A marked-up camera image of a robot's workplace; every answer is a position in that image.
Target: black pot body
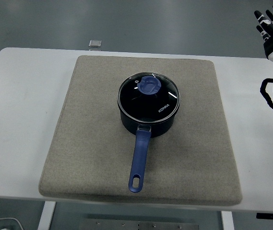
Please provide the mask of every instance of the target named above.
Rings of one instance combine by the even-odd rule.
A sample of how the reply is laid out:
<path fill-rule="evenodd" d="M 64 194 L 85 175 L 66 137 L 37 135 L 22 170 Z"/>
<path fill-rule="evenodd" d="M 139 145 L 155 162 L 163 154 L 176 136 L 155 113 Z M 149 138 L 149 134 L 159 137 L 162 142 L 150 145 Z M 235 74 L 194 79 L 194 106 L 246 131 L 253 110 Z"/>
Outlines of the black pot body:
<path fill-rule="evenodd" d="M 175 114 L 173 114 L 169 119 L 162 122 L 140 123 L 140 122 L 132 120 L 120 110 L 120 118 L 125 128 L 132 134 L 135 135 L 138 129 L 138 126 L 143 125 L 143 126 L 148 126 L 151 128 L 151 137 L 154 138 L 166 133 L 170 129 L 170 127 L 172 126 L 174 122 Z"/>

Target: brand logo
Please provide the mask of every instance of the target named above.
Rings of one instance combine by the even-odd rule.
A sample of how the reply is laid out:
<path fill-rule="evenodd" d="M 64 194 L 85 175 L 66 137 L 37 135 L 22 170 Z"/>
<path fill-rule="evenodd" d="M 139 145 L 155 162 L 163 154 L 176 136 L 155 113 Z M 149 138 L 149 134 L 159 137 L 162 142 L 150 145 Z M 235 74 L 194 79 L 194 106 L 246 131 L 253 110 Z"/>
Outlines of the brand logo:
<path fill-rule="evenodd" d="M 167 107 L 169 107 L 169 104 L 164 105 L 162 108 L 159 109 L 159 113 L 165 110 Z"/>

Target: white table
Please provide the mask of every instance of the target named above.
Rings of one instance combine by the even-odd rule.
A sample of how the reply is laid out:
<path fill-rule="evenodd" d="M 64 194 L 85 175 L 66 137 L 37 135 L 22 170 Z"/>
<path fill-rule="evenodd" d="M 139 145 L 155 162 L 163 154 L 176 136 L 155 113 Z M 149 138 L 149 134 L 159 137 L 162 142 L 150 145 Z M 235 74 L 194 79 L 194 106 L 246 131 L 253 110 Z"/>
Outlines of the white table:
<path fill-rule="evenodd" d="M 80 55 L 212 61 L 243 200 L 232 207 L 176 207 L 273 212 L 273 110 L 259 90 L 263 79 L 273 78 L 273 64 L 260 58 L 3 49 L 0 52 L 0 197 L 60 201 L 40 195 L 38 183 Z"/>

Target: metal plate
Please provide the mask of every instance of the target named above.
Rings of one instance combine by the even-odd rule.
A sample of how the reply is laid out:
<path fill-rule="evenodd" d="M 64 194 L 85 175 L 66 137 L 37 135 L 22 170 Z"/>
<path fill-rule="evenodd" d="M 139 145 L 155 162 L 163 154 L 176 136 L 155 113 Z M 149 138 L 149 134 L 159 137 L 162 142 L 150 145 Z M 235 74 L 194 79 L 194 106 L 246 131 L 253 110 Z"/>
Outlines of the metal plate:
<path fill-rule="evenodd" d="M 114 219 L 84 219 L 79 230 L 199 230 L 197 224 L 145 222 Z"/>

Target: small metal object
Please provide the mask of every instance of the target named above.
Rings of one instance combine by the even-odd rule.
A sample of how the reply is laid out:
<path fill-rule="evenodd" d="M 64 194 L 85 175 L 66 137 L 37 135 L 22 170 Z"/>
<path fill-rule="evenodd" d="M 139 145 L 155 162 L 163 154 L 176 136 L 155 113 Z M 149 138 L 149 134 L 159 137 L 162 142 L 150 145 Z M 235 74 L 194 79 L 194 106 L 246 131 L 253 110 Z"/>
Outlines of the small metal object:
<path fill-rule="evenodd" d="M 151 132 L 151 126 L 147 126 L 147 125 L 138 125 L 137 126 L 137 130 L 146 130 Z"/>
<path fill-rule="evenodd" d="M 88 47 L 100 47 L 101 42 L 100 40 L 90 40 Z"/>

